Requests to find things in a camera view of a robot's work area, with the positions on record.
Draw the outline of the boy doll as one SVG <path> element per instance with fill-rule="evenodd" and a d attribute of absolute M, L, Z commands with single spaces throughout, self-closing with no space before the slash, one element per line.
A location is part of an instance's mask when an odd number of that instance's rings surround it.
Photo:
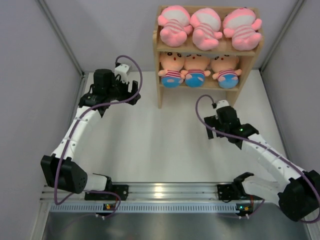
<path fill-rule="evenodd" d="M 210 76 L 211 71 L 207 70 L 210 59 L 201 54 L 188 54 L 185 57 L 183 69 L 180 73 L 185 77 L 184 81 L 188 87 L 201 87 L 205 78 Z"/>
<path fill-rule="evenodd" d="M 159 63 L 162 67 L 158 72 L 161 83 L 166 88 L 180 86 L 185 77 L 181 73 L 185 64 L 185 57 L 179 52 L 162 52 L 159 55 Z"/>
<path fill-rule="evenodd" d="M 211 59 L 212 78 L 223 89 L 232 89 L 239 83 L 242 69 L 238 67 L 239 58 L 235 55 L 219 55 Z"/>

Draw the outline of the boy doll front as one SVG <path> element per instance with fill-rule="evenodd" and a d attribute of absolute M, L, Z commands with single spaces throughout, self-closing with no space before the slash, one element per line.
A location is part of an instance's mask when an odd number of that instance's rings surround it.
<path fill-rule="evenodd" d="M 212 78 L 223 89 L 232 89 L 239 83 L 242 69 L 238 67 L 239 58 L 235 55 L 219 55 L 211 59 Z"/>

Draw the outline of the pink plush with heart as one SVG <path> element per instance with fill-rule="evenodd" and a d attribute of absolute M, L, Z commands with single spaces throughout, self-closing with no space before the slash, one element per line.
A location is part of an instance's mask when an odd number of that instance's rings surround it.
<path fill-rule="evenodd" d="M 191 16 L 180 5 L 166 7 L 157 18 L 157 23 L 162 27 L 159 35 L 161 40 L 170 47 L 181 46 L 192 32 Z"/>

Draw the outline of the pink plush face down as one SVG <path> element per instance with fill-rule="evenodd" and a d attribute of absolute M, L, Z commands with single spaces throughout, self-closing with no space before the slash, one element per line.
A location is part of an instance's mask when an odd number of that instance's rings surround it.
<path fill-rule="evenodd" d="M 197 10 L 191 16 L 190 24 L 193 27 L 192 41 L 198 49 L 209 51 L 219 45 L 223 36 L 220 32 L 221 19 L 212 8 Z"/>

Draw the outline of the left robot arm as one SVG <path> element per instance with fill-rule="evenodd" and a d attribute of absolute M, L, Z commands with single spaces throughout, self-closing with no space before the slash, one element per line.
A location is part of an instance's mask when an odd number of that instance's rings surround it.
<path fill-rule="evenodd" d="M 88 138 L 111 104 L 135 105 L 140 99 L 138 82 L 129 82 L 130 66 L 119 64 L 114 70 L 97 69 L 93 84 L 79 100 L 75 117 L 51 155 L 45 155 L 40 165 L 49 187 L 72 194 L 95 191 L 102 200 L 113 194 L 110 177 L 90 173 L 81 167 L 80 160 Z"/>

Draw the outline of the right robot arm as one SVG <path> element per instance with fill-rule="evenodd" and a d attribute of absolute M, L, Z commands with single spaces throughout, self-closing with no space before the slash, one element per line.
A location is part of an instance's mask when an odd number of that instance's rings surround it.
<path fill-rule="evenodd" d="M 298 222 L 320 207 L 320 175 L 291 163 L 271 147 L 251 124 L 242 124 L 236 110 L 226 100 L 214 103 L 215 114 L 204 118 L 209 139 L 228 142 L 253 158 L 274 178 L 265 180 L 245 172 L 233 180 L 233 192 L 240 199 L 256 196 L 280 208 Z"/>

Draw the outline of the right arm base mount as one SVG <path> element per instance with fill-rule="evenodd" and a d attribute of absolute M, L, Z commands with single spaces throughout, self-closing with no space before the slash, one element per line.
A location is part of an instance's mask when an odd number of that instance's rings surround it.
<path fill-rule="evenodd" d="M 233 183 L 218 184 L 217 193 L 218 199 L 223 202 L 250 200 L 250 196 L 244 192 L 244 189 Z"/>

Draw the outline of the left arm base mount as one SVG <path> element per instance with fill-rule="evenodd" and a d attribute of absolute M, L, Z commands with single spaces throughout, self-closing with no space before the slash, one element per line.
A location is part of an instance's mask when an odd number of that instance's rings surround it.
<path fill-rule="evenodd" d="M 86 192 L 84 199 L 86 201 L 115 201 L 121 199 L 125 201 L 129 194 L 129 185 L 127 184 L 113 184 L 112 187 L 105 192 L 110 193 L 93 193 L 92 191 Z"/>

